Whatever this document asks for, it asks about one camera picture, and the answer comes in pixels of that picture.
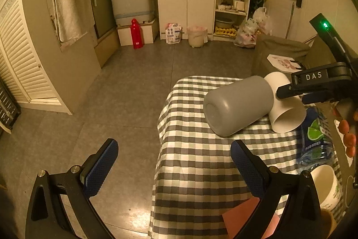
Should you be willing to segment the right hand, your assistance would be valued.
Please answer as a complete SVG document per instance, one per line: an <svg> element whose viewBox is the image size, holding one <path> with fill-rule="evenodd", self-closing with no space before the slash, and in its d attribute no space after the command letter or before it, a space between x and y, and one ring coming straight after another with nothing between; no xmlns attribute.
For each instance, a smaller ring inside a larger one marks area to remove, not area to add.
<svg viewBox="0 0 358 239"><path fill-rule="evenodd" d="M333 113L340 119L339 132L343 134L343 143L347 147L346 154L348 157L353 158L356 155L357 136L351 132L351 126L346 119L343 119L334 107Z"/></svg>

